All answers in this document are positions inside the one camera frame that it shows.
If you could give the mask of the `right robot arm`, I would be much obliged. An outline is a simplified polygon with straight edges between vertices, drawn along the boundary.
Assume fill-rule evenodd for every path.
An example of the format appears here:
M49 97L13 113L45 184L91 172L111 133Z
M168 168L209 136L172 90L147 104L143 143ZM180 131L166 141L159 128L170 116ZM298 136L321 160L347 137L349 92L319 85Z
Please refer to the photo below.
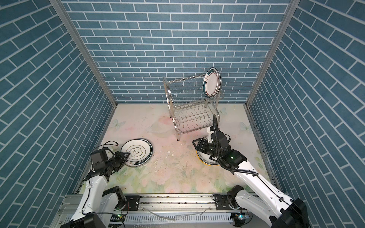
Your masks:
M230 206L236 210L244 208L265 221L272 228L309 228L306 204L299 198L293 200L265 179L248 159L239 151L232 149L230 140L218 127L213 116L213 125L208 128L208 138L193 141L196 151L209 155L223 169L243 180L255 193L248 193L236 185L228 194Z

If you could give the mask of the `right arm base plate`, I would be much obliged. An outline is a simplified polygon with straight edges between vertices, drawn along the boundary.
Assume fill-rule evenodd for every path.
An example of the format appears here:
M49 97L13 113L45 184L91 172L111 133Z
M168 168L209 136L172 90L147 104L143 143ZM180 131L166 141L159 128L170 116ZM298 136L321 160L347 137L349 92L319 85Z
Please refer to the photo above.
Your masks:
M217 211L233 210L233 198L227 194L214 194L212 199Z

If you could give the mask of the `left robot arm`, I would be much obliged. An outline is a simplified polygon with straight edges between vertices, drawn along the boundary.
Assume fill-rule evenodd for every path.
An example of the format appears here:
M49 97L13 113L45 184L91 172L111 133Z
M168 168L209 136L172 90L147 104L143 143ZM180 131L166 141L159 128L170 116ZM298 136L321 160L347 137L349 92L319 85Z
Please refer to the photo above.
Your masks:
M108 147L91 153L90 171L85 177L86 189L77 210L62 228L108 228L112 217L120 218L127 200L120 187L106 189L110 176L119 171L130 153L112 152Z

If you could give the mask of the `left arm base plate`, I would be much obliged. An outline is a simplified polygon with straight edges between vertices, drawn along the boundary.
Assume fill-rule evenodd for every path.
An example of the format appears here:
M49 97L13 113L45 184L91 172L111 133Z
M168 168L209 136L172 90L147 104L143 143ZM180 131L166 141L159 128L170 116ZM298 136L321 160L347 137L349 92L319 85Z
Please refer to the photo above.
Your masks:
M138 211L141 196L140 195L126 195L126 203L123 211Z

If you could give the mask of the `white plate black striped rim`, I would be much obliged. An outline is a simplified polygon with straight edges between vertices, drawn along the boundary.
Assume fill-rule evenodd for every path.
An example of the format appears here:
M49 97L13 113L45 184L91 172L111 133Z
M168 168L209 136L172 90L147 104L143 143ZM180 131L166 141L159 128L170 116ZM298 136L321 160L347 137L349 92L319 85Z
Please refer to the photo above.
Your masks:
M206 165L209 165L209 166L218 166L219 165L217 159L214 156L212 157L209 154L205 154L203 152L198 152L198 151L197 151L197 155L198 155L199 159Z

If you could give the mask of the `blue rimmed white plate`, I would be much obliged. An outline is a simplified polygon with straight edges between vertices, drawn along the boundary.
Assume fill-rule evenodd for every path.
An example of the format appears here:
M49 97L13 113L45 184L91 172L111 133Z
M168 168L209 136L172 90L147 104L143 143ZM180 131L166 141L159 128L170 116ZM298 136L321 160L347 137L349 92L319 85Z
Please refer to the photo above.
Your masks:
M121 152L129 153L125 163L126 166L138 167L148 162L148 160L152 157L153 146L146 139L133 139L122 145Z

